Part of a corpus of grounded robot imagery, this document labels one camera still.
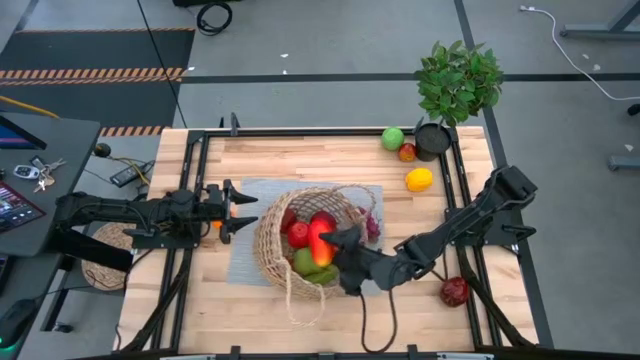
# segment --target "black plant pot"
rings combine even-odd
[[[432,161],[444,154],[451,146],[449,130],[438,124],[424,124],[415,134],[417,157],[422,161]]]

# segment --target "rope handle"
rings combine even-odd
[[[293,316],[293,312],[291,311],[291,287],[292,287],[291,265],[289,265],[289,262],[287,262],[287,260],[285,259],[279,259],[277,263],[284,265],[285,269],[287,270],[286,271],[287,295],[286,295],[285,301],[287,304],[287,315],[289,316],[289,321],[291,321],[293,325],[300,326],[300,327],[309,327],[309,326],[315,325],[316,323],[318,323],[318,321],[320,321],[320,319],[322,318],[322,315],[324,314],[325,301],[326,301],[324,289],[322,288],[321,285],[316,284],[316,288],[320,292],[320,311],[318,311],[318,315],[316,315],[316,317],[311,321],[307,321],[307,322],[298,321]]]
[[[360,185],[360,184],[345,184],[345,185],[338,185],[338,186],[334,186],[333,188],[331,188],[332,192],[337,192],[343,189],[348,189],[348,188],[356,188],[356,189],[362,189],[364,190],[367,195],[369,195],[369,198],[371,199],[371,206],[368,209],[365,209],[365,214],[363,215],[364,218],[366,219],[367,217],[369,217],[369,215],[371,215],[371,213],[373,213],[373,209],[376,207],[376,197],[373,194],[373,192],[371,190],[369,190],[368,187]]]

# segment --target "potted plant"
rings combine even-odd
[[[480,52],[484,44],[469,50],[458,40],[448,49],[436,42],[431,56],[422,58],[422,69],[415,72],[418,92],[424,96],[420,107],[427,111],[430,124],[419,124],[416,131],[417,156],[430,161],[451,145],[449,131],[442,127],[461,124],[485,106],[494,106],[502,93],[502,71],[491,49]]]

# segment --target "red fruit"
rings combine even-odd
[[[469,300],[469,285],[460,276],[451,278],[442,284],[440,299],[448,306],[460,306]]]
[[[294,249],[302,249],[309,245],[309,225],[298,221],[287,231],[287,240]]]
[[[367,210],[363,207],[358,206],[358,210],[362,215],[367,213]],[[380,236],[380,224],[378,224],[378,221],[373,218],[372,214],[369,214],[367,216],[367,238],[369,239],[369,242],[373,243],[378,241],[378,236]]]
[[[324,220],[329,224],[329,226],[333,228],[338,226],[338,222],[336,221],[336,218],[334,218],[333,215],[329,214],[324,210],[318,211],[317,213],[313,214],[313,216],[311,217],[311,223],[313,224],[313,222],[316,220]]]
[[[335,248],[320,238],[320,234],[330,233],[336,231],[335,226],[325,219],[316,219],[311,222],[309,226],[309,247],[311,248],[311,257],[313,262],[320,267],[325,267],[331,264],[333,255],[335,254]]]
[[[413,144],[406,143],[398,149],[398,157],[400,161],[411,162],[416,159],[416,147]]]
[[[287,230],[293,225],[298,219],[296,219],[296,213],[293,210],[287,208],[284,211],[284,215],[282,216],[282,223],[280,225],[280,233],[286,234]]]

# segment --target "gray mat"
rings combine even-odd
[[[242,179],[242,193],[255,196],[259,200],[252,204],[245,204],[240,207],[238,216],[258,216],[262,217],[269,205],[275,202],[280,195],[298,189],[308,187],[330,188],[337,184],[320,182],[300,182],[295,180],[271,180],[271,179]],[[372,249],[380,249],[384,245],[384,219],[382,203],[382,186],[369,186],[376,199],[376,207],[373,210],[375,218],[380,220],[380,237],[378,242],[370,244]],[[369,196],[362,189],[344,189],[341,191],[354,205],[368,208],[371,206]],[[254,232],[258,222],[246,226],[238,231],[231,242],[231,262],[227,272],[227,282],[229,284],[270,286],[269,281],[262,276],[253,257]],[[381,290],[373,282],[366,280],[362,284],[364,295],[378,295]]]

